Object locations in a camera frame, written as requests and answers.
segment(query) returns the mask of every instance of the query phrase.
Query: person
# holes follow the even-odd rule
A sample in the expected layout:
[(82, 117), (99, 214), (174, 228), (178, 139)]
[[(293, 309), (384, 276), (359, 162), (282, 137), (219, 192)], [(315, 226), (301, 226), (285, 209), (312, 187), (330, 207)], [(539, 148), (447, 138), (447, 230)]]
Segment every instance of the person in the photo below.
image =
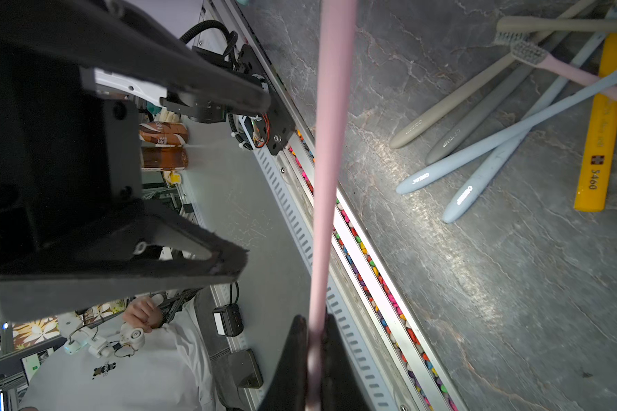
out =
[(145, 331), (139, 350), (124, 346), (108, 358), (83, 347), (58, 349), (34, 374), (21, 411), (215, 411), (210, 358), (198, 328), (194, 299), (169, 324), (150, 297), (138, 297), (96, 332), (114, 345), (123, 322)]

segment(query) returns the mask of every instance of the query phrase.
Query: marble tabletop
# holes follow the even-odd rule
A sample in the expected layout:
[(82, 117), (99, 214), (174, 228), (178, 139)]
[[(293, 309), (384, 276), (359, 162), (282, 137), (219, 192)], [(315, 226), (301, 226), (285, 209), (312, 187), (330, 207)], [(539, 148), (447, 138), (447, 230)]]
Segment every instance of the marble tabletop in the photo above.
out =
[[(395, 186), (508, 71), (406, 147), (388, 142), (508, 52), (492, 45), (500, 17), (555, 17), (573, 3), (359, 4), (340, 182), (471, 410), (617, 410), (617, 146), (606, 209), (574, 210), (592, 106), (585, 101), (535, 127), (469, 212), (446, 225), (445, 205), (482, 159), (410, 195)], [(308, 125), (319, 7), (241, 7)], [(587, 36), (571, 35), (553, 54), (572, 57)], [(599, 58), (584, 69), (596, 70)], [(554, 78), (534, 71), (463, 145), (515, 122)]]

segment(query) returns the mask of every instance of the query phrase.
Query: person's hand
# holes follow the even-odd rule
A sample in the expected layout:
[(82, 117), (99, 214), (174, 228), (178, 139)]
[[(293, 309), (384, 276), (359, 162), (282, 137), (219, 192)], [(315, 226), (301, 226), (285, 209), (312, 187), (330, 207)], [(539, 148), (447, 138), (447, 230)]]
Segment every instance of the person's hand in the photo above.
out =
[(162, 325), (162, 311), (147, 295), (134, 299), (123, 312), (123, 321), (145, 333)]

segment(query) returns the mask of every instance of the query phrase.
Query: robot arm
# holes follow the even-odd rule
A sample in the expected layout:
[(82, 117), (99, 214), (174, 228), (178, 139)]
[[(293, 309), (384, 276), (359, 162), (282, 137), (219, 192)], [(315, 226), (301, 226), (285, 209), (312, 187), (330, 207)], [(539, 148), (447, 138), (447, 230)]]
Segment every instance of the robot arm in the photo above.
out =
[[(156, 294), (152, 297), (156, 305), (162, 304), (165, 298), (162, 294)], [(67, 338), (64, 344), (64, 350), (68, 354), (75, 354), (85, 345), (89, 345), (89, 352), (96, 358), (107, 358), (114, 354), (114, 347), (111, 346), (107, 339), (98, 335), (98, 325), (94, 328), (82, 325), (82, 320), (74, 312), (67, 312), (58, 317), (60, 324), (60, 333)], [(132, 347), (133, 350), (139, 350), (144, 347), (144, 330), (124, 322), (121, 326), (120, 344)]]

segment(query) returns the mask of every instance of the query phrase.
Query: brown bottle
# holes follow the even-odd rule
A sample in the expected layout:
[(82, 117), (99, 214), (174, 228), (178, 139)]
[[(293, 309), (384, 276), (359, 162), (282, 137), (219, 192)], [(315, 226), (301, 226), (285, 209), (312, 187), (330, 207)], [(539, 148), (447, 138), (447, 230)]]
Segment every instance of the brown bottle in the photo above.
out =
[(141, 147), (142, 170), (169, 171), (187, 167), (187, 152), (183, 147)]

